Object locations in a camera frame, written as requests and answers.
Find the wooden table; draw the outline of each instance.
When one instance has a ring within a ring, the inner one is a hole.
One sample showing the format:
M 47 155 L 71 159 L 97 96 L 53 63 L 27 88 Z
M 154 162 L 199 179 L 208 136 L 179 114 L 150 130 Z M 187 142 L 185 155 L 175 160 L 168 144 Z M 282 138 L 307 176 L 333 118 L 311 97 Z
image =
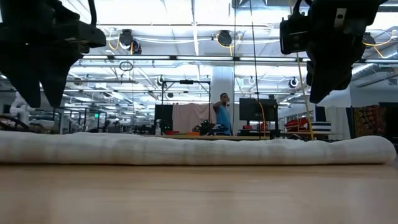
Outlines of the wooden table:
M 0 166 L 2 224 L 397 223 L 391 166 Z

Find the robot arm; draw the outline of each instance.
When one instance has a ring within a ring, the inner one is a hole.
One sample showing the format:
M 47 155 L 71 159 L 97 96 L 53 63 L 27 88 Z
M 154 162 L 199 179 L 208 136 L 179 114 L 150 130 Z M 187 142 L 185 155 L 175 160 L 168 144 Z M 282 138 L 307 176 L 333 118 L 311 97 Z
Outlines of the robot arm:
M 305 0 L 307 16 L 300 13 L 301 2 L 280 23 L 280 49 L 283 54 L 307 52 L 310 102 L 316 104 L 331 91 L 347 88 L 352 65 L 365 51 L 366 27 L 386 0 Z
M 29 114 L 34 110 L 35 108 L 31 108 L 23 99 L 21 94 L 16 92 L 15 100 L 12 102 L 10 107 L 11 116 L 19 116 L 19 120 L 21 122 L 24 124 L 29 124 Z
M 59 107 L 70 67 L 90 48 L 106 45 L 95 27 L 94 0 L 88 2 L 91 24 L 59 0 L 0 1 L 0 71 L 29 106 L 40 106 L 41 83 L 51 106 Z

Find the yellow cable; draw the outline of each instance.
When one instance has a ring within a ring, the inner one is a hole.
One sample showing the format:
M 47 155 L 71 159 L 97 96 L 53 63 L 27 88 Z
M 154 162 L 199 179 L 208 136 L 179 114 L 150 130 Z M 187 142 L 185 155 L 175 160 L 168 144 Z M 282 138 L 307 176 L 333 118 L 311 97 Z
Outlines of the yellow cable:
M 108 45 L 109 45 L 109 47 L 112 49 L 112 50 L 117 50 L 118 49 L 118 47 L 119 47 L 119 38 L 120 38 L 120 34 L 119 34 L 119 36 L 118 36 L 118 44 L 116 45 L 116 47 L 113 47 L 112 45 L 111 45 L 111 40 L 108 40 Z
M 291 15 L 291 14 L 293 14 L 292 13 L 292 1 L 291 0 L 289 0 L 289 6 L 290 6 L 290 15 Z M 297 65 L 298 65 L 298 73 L 300 74 L 301 90 L 303 92 L 304 101 L 305 101 L 305 111 L 307 112 L 308 126 L 310 128 L 311 140 L 313 140 L 313 130 L 312 130 L 311 117 L 310 117 L 310 110 L 308 108 L 308 98 L 307 98 L 307 95 L 305 94 L 305 90 L 304 90 L 303 76 L 301 74 L 300 58 L 299 58 L 299 53 L 298 52 L 296 52 L 296 58 L 297 58 Z
M 377 47 L 374 47 L 374 49 L 377 51 L 377 53 L 378 53 L 382 58 L 385 58 L 385 57 L 383 56 L 383 54 L 380 53 L 380 51 L 377 49 Z
M 387 40 L 386 42 L 384 42 L 384 43 L 381 43 L 381 44 L 368 44 L 368 43 L 365 43 L 365 42 L 363 42 L 363 44 L 364 45 L 367 45 L 367 46 L 371 46 L 371 47 L 378 47 L 378 46 L 382 46 L 382 45 L 384 45 L 384 44 L 388 44 L 392 39 L 393 39 L 393 35 L 395 34 L 395 30 L 393 30 L 392 32 L 391 32 L 391 37 L 390 37 L 390 39 L 389 40 Z
M 259 100 L 257 100 L 257 102 L 260 104 L 261 107 L 261 113 L 262 113 L 262 123 L 264 125 L 264 137 L 266 136 L 266 117 L 264 116 L 264 108 L 262 107 L 261 103 Z

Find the black monitor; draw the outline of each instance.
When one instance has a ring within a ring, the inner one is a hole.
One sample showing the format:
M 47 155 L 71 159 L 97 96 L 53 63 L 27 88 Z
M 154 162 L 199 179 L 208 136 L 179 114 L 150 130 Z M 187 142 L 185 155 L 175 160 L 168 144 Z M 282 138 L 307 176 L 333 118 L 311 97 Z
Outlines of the black monitor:
M 266 121 L 275 121 L 278 117 L 278 103 L 272 99 L 260 99 Z M 262 121 L 259 102 L 254 98 L 239 99 L 239 119 L 241 121 Z
M 158 119 L 163 131 L 173 130 L 173 105 L 155 105 L 155 124 Z

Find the white towel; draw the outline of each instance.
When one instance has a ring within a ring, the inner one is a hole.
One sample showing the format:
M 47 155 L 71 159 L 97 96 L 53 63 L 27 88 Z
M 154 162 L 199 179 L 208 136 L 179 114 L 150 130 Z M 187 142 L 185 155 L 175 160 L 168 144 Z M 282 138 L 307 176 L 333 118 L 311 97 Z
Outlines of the white towel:
M 394 146 L 379 136 L 323 141 L 204 141 L 132 134 L 47 135 L 0 131 L 0 162 L 130 165 L 382 164 Z

